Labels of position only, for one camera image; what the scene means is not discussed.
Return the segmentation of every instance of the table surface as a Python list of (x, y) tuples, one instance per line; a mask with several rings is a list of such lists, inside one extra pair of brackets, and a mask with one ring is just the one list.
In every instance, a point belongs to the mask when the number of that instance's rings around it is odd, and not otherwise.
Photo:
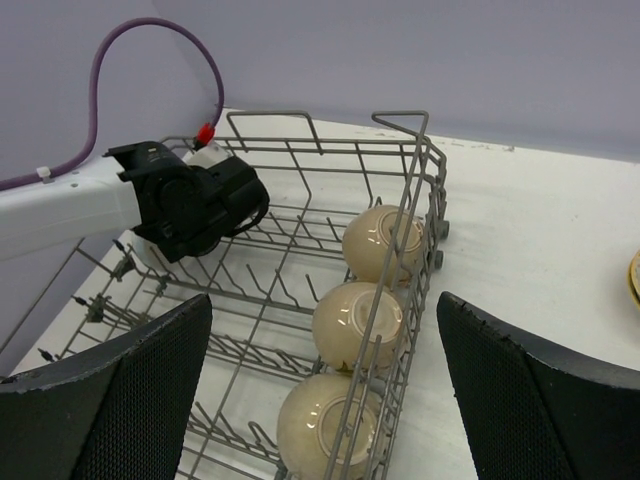
[[(269, 136), (309, 136), (298, 119), (246, 120)], [(316, 127), (321, 137), (402, 137), (331, 122)], [(218, 133), (231, 133), (226, 122)], [(438, 335), (442, 291), (578, 352), (640, 370), (640, 311), (626, 283), (640, 249), (640, 163), (432, 140), (448, 157), (451, 233), (442, 244), (444, 267), (431, 281), (391, 479), (476, 477)], [(96, 275), (81, 290), (95, 292)], [(16, 371), (43, 364), (38, 346), (61, 350), (80, 318), (69, 304)]]

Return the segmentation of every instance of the wall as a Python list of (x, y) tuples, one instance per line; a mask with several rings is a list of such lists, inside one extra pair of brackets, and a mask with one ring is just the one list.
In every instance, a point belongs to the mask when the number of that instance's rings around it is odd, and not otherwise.
[(206, 40), (233, 107), (357, 123), (424, 108), (449, 136), (626, 159), (640, 147), (635, 0), (154, 4)]
[[(0, 3), (0, 178), (73, 156), (87, 133), (88, 75), (102, 38), (119, 23), (157, 16), (150, 0), (24, 0)], [(100, 78), (96, 154), (128, 142), (193, 132), (211, 110), (172, 39), (142, 27), (118, 39)], [(105, 252), (113, 235), (89, 239)], [(0, 345), (68, 255), (61, 245), (0, 263)], [(6, 375), (90, 270), (76, 260), (0, 354)]]

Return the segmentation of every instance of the dishwasher rack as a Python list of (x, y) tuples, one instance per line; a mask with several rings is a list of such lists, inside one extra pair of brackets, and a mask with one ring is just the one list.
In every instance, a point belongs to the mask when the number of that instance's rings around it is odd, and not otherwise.
[[(310, 137), (242, 135), (239, 124), (257, 116), (299, 117)], [(362, 368), (382, 293), (380, 283), (325, 475), (338, 478), (333, 469), (339, 452), (348, 462), (354, 449), (360, 423), (349, 424), (349, 409), (357, 408), (361, 415), (366, 397), (375, 392), (382, 408), (374, 442), (384, 441), (388, 447), (381, 463), (370, 459), (365, 478), (386, 478), (430, 276), (442, 266), (438, 246), (449, 232), (444, 219), (446, 157), (425, 135), (428, 118), (424, 111), (376, 112), (372, 119), (391, 129), (389, 135), (384, 133), (389, 130), (374, 130), (379, 132), (375, 138), (347, 139), (320, 137), (316, 123), (302, 111), (228, 113), (234, 136), (217, 137), (216, 142), (257, 169), (272, 197), (267, 217), (250, 231), (224, 239), (207, 256), (172, 265), (157, 256), (163, 265), (160, 270), (135, 257), (127, 234), (114, 242), (112, 261), (91, 257), (80, 243), (76, 254), (95, 263), (105, 283), (100, 291), (74, 297), (86, 314), (55, 357), (73, 355), (135, 328), (195, 293), (210, 294), (214, 327), (176, 478), (290, 478), (275, 443), (278, 401), (295, 382), (327, 369), (313, 347), (311, 315), (326, 291), (351, 278), (342, 259), (342, 233), (365, 209), (382, 203), (398, 205), (425, 226), (422, 255), (409, 268), (402, 263), (402, 251), (410, 222), (405, 232), (399, 232), (398, 216), (385, 261), (388, 270), (394, 251), (400, 260), (392, 290), (404, 304), (405, 336), (399, 336), (392, 366), (384, 374)], [(417, 120), (420, 126), (411, 129), (392, 119)], [(179, 155), (190, 151), (191, 139), (186, 137), (162, 142)], [(412, 271), (409, 285), (402, 288), (397, 286), (401, 269)], [(404, 349), (403, 338), (408, 339)], [(380, 337), (374, 342), (375, 365)], [(359, 404), (351, 406), (358, 383), (364, 384), (364, 393)], [(279, 393), (269, 400), (276, 390)], [(210, 401), (211, 392), (215, 402)], [(269, 408), (254, 410), (250, 402)], [(266, 420), (252, 418), (256, 416)]]

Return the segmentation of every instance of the metal wire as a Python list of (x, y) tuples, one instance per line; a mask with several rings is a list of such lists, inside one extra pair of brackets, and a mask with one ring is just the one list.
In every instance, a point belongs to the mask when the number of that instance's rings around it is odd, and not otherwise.
[[(246, 117), (288, 115), (301, 117), (309, 126), (309, 138), (284, 138), (270, 136), (242, 136), (238, 123)], [(421, 124), (417, 131), (399, 125), (394, 118), (410, 117)], [(264, 423), (246, 418), (237, 423), (233, 420), (236, 405), (230, 400), (232, 391), (240, 388), (240, 378), (246, 372), (259, 374), (261, 379), (272, 379), (274, 384), (285, 382), (291, 387), (309, 375), (324, 371), (322, 359), (315, 351), (309, 354), (289, 351), (287, 335), (297, 335), (311, 341), (311, 315), (318, 299), (326, 292), (326, 282), (322, 282), (320, 271), (312, 265), (320, 265), (325, 270), (335, 272), (334, 285), (351, 278), (342, 259), (341, 239), (344, 229), (351, 219), (374, 205), (390, 203), (398, 205), (410, 220), (420, 219), (425, 235), (421, 244), (421, 255), (416, 265), (408, 267), (402, 262), (403, 250), (407, 244), (411, 221), (401, 231), (401, 215), (397, 216), (391, 232), (391, 245), (385, 258), (385, 274), (395, 256), (397, 261), (393, 272), (392, 289), (397, 289), (401, 271), (410, 270), (408, 286), (403, 289), (406, 298), (403, 311), (402, 332), (397, 340), (391, 367), (384, 376), (377, 375), (375, 363), (379, 352), (380, 338), (372, 339), (373, 321), (382, 294), (383, 282), (378, 285), (373, 307), (365, 329), (360, 355), (355, 362), (350, 389), (345, 400), (345, 409), (340, 419), (338, 432), (329, 459), (325, 480), (334, 478), (333, 469), (338, 452), (346, 452), (341, 458), (348, 464), (353, 453), (365, 402), (375, 391), (381, 397), (380, 413), (373, 437), (371, 452), (383, 449), (383, 457), (372, 455), (366, 466), (365, 479), (387, 477), (391, 454), (398, 429), (398, 421), (409, 379), (409, 371), (414, 357), (416, 340), (420, 331), (420, 320), (424, 311), (429, 280), (442, 260), (438, 249), (441, 239), (448, 234), (448, 223), (444, 220), (446, 210), (446, 157), (425, 135), (428, 114), (426, 112), (377, 112), (374, 121), (410, 136), (408, 139), (369, 140), (322, 138), (318, 135), (309, 114), (299, 111), (233, 112), (227, 120), (235, 137), (218, 138), (217, 142), (231, 151), (242, 155), (264, 154), (271, 162), (257, 162), (261, 177), (285, 175), (291, 172), (299, 182), (296, 199), (278, 200), (272, 205), (269, 215), (262, 223), (235, 239), (225, 239), (213, 252), (214, 257), (203, 257), (181, 261), (177, 265), (163, 265), (162, 271), (142, 268), (132, 254), (131, 246), (116, 242), (120, 256), (115, 262), (105, 262), (91, 257), (75, 248), (78, 255), (96, 265), (106, 276), (104, 287), (90, 296), (75, 298), (86, 308), (86, 316), (68, 344), (56, 355), (63, 358), (77, 351), (108, 340), (114, 335), (136, 328), (168, 308), (167, 305), (184, 301), (195, 292), (205, 292), (219, 301), (214, 301), (214, 315), (217, 319), (230, 319), (248, 323), (245, 333), (229, 334), (212, 329), (207, 349), (207, 361), (215, 365), (232, 367), (226, 386), (220, 390), (217, 407), (205, 408), (197, 401), (192, 410), (187, 431), (199, 439), (198, 448), (186, 445), (184, 451), (195, 460), (188, 467), (180, 466), (178, 478), (207, 478), (206, 468), (221, 468), (247, 478), (290, 478), (282, 464), (274, 441), (275, 431)], [(190, 149), (185, 137), (166, 137), (162, 140), (169, 148), (180, 153)], [(309, 155), (318, 156), (310, 163)], [(352, 158), (345, 168), (328, 167), (323, 158), (340, 155)], [(339, 178), (353, 180), (353, 189), (362, 192), (360, 207), (346, 205), (345, 210), (327, 208), (323, 202), (321, 189), (311, 179), (314, 175), (331, 174)], [(388, 191), (379, 191), (379, 185), (392, 182), (400, 195), (392, 198)], [(258, 259), (262, 256), (272, 259), (272, 266), (265, 270), (246, 255), (247, 248)], [(118, 285), (127, 284), (125, 294), (115, 291)], [(273, 329), (274, 338), (270, 342), (260, 336), (264, 328)], [(374, 368), (363, 369), (363, 358), (367, 345), (374, 344), (372, 364)], [(361, 397), (355, 397), (358, 384), (364, 384)], [(356, 421), (350, 425), (349, 411), (356, 409)], [(278, 415), (277, 407), (271, 418)], [(342, 442), (346, 448), (340, 449)], [(240, 455), (231, 460), (221, 457), (218, 448), (227, 449)], [(258, 461), (264, 468), (246, 468), (242, 458)], [(346, 478), (346, 469), (340, 478)]]

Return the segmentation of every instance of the purple cable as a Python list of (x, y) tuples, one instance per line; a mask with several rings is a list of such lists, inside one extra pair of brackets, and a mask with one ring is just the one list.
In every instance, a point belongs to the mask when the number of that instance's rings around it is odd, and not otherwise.
[[(202, 53), (202, 55), (204, 56), (205, 60), (209, 64), (209, 67), (211, 67), (213, 75), (216, 77), (216, 84), (218, 87), (218, 103), (211, 120), (211, 125), (217, 125), (218, 120), (220, 120), (220, 116), (222, 115), (222, 108), (224, 106), (224, 87), (222, 85), (222, 76), (220, 75), (220, 70), (218, 70), (216, 62), (213, 60), (213, 57), (204, 46), (204, 44), (186, 28), (181, 27), (177, 23), (170, 22), (169, 20), (154, 17), (134, 18), (133, 20), (129, 20), (120, 24), (111, 32), (109, 32), (109, 34), (105, 37), (105, 39), (98, 47), (98, 51), (93, 57), (93, 65), (91, 65), (91, 77), (89, 80), (89, 135), (87, 136), (87, 141), (82, 147), (82, 150), (80, 150), (75, 157), (63, 163), (62, 165), (58, 165), (57, 167), (51, 169), (51, 178), (59, 177), (60, 175), (69, 173), (71, 170), (77, 168), (78, 165), (84, 162), (91, 154), (91, 151), (93, 150), (93, 147), (96, 144), (96, 139), (98, 137), (98, 77), (100, 76), (102, 61), (104, 60), (104, 56), (107, 53), (107, 50), (116, 38), (125, 33), (127, 30), (131, 30), (132, 28), (140, 27), (142, 25), (157, 25), (159, 27), (165, 27), (173, 30), (174, 32), (178, 32), (188, 40), (191, 40), (191, 43), (193, 43), (198, 48), (198, 50), (200, 50), (200, 53)], [(31, 183), (37, 183), (40, 182), (40, 180), (40, 176), (37, 173), (31, 173), (28, 175), (9, 178), (7, 180), (1, 180), (0, 192), (9, 190), (11, 188), (29, 185)]]

